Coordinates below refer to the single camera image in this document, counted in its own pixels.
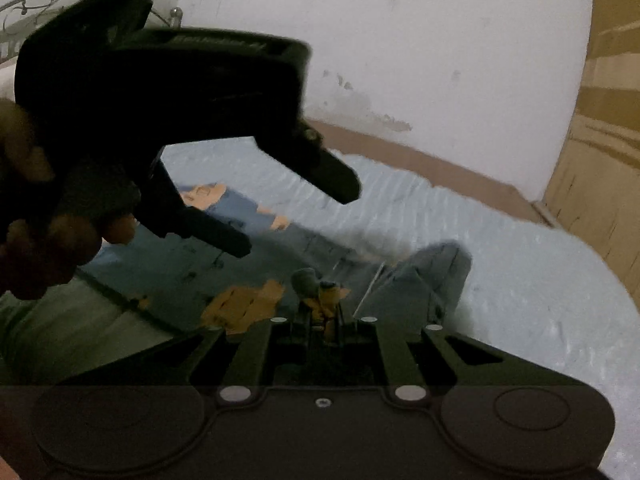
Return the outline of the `person's left hand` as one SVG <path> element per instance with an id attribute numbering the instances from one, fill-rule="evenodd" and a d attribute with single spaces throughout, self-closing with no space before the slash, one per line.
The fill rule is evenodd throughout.
<path id="1" fill-rule="evenodd" d="M 66 284 L 104 242 L 126 245 L 136 234 L 129 212 L 88 208 L 64 190 L 24 110 L 1 101 L 1 291 L 41 298 Z"/>

